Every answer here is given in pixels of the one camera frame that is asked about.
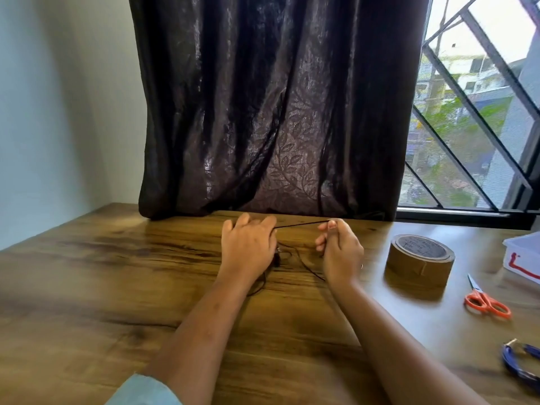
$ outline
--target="right hand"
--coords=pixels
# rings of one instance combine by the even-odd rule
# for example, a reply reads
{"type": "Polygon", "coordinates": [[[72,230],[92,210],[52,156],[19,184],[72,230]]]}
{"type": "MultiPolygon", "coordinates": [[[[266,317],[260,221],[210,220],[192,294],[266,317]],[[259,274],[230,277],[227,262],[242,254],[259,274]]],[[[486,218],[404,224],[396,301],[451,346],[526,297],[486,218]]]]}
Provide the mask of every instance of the right hand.
{"type": "Polygon", "coordinates": [[[332,219],[319,225],[324,233],[316,240],[318,251],[324,253],[323,269],[330,289],[350,285],[358,280],[364,248],[343,219],[332,219]]]}

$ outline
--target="brown tape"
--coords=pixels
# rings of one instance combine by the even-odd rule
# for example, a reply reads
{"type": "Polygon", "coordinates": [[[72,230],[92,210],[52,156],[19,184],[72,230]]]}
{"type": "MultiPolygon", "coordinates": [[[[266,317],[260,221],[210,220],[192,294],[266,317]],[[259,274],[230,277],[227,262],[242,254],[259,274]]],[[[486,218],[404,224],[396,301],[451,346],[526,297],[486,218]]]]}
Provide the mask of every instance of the brown tape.
{"type": "Polygon", "coordinates": [[[390,243],[386,265],[405,279],[443,287],[454,260],[454,252],[432,238],[399,234],[390,243]]]}

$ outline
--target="left hand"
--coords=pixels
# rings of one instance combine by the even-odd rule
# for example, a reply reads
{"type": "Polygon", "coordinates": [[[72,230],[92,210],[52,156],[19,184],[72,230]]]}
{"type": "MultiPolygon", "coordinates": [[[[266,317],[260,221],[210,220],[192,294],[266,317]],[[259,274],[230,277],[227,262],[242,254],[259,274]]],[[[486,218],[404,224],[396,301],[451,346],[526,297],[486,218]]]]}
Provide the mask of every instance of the left hand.
{"type": "Polygon", "coordinates": [[[233,222],[223,223],[221,232],[221,267],[218,280],[240,282],[251,287],[270,266],[278,241],[274,229],[277,220],[268,216],[263,221],[251,220],[242,214],[233,222]]]}

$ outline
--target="white box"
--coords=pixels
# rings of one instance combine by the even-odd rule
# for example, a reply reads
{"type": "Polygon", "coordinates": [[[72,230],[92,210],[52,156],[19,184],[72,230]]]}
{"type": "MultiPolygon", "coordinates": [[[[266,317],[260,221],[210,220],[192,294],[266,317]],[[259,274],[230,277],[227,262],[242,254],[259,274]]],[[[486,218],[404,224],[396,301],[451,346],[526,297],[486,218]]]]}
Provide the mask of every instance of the white box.
{"type": "Polygon", "coordinates": [[[503,241],[504,268],[540,284],[540,231],[503,241]]]}

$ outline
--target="hand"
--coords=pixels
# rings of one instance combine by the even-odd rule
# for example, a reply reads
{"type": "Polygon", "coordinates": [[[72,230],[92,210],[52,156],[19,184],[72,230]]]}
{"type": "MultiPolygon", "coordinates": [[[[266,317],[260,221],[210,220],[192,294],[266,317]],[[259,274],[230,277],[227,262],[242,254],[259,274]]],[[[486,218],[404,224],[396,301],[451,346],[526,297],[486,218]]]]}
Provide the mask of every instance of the hand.
{"type": "Polygon", "coordinates": [[[223,223],[221,232],[221,267],[218,280],[231,280],[251,287],[255,280],[270,266],[278,241],[275,237],[275,216],[262,222],[251,220],[249,214],[233,222],[223,223]]]}
{"type": "Polygon", "coordinates": [[[319,230],[324,233],[315,240],[315,245],[324,252],[323,268],[330,290],[357,281],[364,248],[349,225],[342,219],[334,219],[320,224],[319,230]]]}

